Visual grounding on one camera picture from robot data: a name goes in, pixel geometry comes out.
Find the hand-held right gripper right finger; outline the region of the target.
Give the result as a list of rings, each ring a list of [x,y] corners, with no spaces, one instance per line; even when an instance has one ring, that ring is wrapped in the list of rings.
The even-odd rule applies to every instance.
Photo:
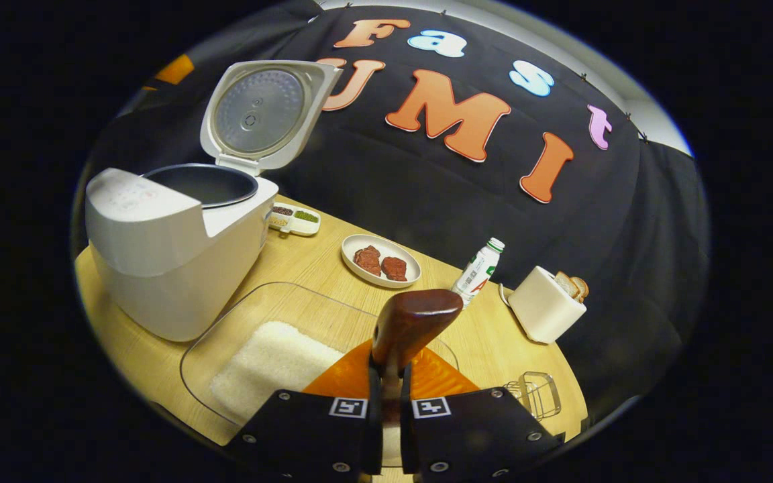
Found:
[[[402,468],[414,480],[517,480],[562,447],[506,388],[417,398],[404,369],[400,397]]]

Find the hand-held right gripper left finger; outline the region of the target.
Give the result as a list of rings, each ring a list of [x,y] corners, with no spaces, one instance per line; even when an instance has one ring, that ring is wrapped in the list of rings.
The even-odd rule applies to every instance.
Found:
[[[232,437],[225,455],[251,477],[371,477],[383,453],[380,374],[371,340],[349,351],[352,373],[330,368],[342,387],[280,388]]]

